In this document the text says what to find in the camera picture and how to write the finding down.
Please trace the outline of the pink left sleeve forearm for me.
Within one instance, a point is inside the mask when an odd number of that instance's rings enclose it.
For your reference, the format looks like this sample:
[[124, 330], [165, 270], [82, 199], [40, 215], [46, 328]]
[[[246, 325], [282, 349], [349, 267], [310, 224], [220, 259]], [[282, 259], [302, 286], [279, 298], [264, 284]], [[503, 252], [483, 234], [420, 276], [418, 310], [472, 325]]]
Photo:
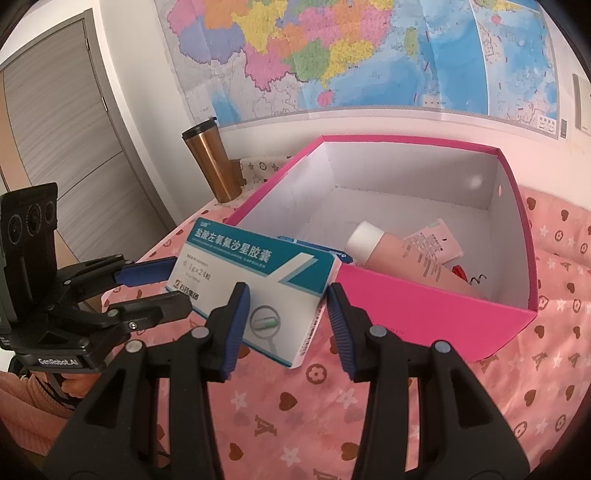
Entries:
[[74, 407], [56, 394], [41, 372], [30, 377], [1, 372], [1, 421], [25, 450], [46, 456]]

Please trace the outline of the person's left hand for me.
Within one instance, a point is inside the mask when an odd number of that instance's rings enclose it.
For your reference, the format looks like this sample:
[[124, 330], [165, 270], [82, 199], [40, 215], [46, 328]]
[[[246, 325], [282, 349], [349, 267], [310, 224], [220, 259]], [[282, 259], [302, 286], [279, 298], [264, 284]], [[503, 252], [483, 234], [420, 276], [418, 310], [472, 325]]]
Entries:
[[83, 398], [92, 389], [99, 374], [62, 374], [63, 381], [61, 390], [67, 395], [75, 398]]

